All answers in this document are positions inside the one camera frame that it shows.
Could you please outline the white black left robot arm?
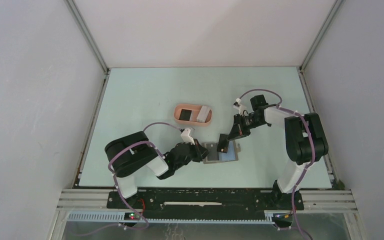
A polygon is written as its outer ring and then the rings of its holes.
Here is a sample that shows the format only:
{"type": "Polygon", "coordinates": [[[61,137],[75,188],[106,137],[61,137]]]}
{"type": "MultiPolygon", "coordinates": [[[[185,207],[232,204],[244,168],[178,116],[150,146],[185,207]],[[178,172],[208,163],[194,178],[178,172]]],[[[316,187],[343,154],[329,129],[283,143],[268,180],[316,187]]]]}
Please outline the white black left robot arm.
{"type": "Polygon", "coordinates": [[[134,173],[142,167],[149,168],[158,179],[164,180],[190,162],[201,163],[208,156],[209,150],[191,136],[190,128],[182,128],[180,132],[182,142],[166,153],[161,153],[144,131],[106,145],[104,151],[109,160],[108,169],[120,193],[118,201],[125,208],[133,208],[138,202],[134,173]]]}

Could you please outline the peach plastic card tray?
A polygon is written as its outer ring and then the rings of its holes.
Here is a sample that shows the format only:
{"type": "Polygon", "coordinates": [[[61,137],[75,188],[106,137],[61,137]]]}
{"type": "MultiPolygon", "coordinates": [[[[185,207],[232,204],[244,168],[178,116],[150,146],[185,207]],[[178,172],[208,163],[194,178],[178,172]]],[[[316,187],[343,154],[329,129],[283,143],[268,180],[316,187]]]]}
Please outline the peach plastic card tray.
{"type": "Polygon", "coordinates": [[[198,116],[199,111],[200,111],[202,106],[204,106],[204,105],[180,103],[180,104],[178,104],[174,108],[174,113],[173,113],[174,120],[178,124],[181,124],[181,125],[190,125],[190,126],[197,126],[197,127],[207,127],[207,126],[210,125],[210,123],[212,121],[213,111],[210,108],[210,112],[209,112],[209,114],[207,116],[206,122],[197,122],[197,116],[198,116]],[[180,112],[181,112],[182,109],[192,110],[192,115],[191,115],[190,121],[179,120],[180,112]]]}

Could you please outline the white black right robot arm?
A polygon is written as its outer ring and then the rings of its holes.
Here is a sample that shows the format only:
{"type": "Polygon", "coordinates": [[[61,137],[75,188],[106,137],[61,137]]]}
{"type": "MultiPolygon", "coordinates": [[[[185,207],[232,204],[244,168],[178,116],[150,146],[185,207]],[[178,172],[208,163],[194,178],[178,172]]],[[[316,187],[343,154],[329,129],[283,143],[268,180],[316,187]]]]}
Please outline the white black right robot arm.
{"type": "Polygon", "coordinates": [[[329,151],[326,135],[317,113],[300,114],[282,107],[280,104],[268,104],[264,95],[251,98],[252,112],[237,98],[233,107],[238,113],[233,117],[232,128],[227,141],[245,138],[251,130],[260,126],[279,127],[285,133],[285,148],[289,157],[283,174],[275,181],[271,194],[271,204],[284,209],[291,202],[290,194],[299,189],[309,168],[329,151]]]}

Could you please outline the taupe leather card holder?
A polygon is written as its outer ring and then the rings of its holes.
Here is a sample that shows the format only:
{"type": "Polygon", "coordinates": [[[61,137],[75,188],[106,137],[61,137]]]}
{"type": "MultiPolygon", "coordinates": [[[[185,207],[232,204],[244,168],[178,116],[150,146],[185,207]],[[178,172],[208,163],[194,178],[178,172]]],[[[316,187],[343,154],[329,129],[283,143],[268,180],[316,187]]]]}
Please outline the taupe leather card holder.
{"type": "Polygon", "coordinates": [[[236,162],[239,160],[238,154],[241,152],[240,144],[236,143],[234,140],[229,142],[229,149],[227,153],[218,153],[219,161],[216,162],[207,162],[207,156],[204,158],[204,164],[220,164],[228,162],[236,162]]]}

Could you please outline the black VIP credit card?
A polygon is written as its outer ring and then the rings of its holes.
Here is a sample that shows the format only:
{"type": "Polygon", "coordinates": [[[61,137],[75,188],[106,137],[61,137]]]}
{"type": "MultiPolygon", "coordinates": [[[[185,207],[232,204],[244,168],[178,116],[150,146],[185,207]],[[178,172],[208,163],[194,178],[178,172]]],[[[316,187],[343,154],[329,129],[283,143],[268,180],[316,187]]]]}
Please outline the black VIP credit card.
{"type": "Polygon", "coordinates": [[[229,144],[230,141],[228,140],[228,135],[221,133],[217,143],[217,152],[226,154],[229,150],[229,144]]]}

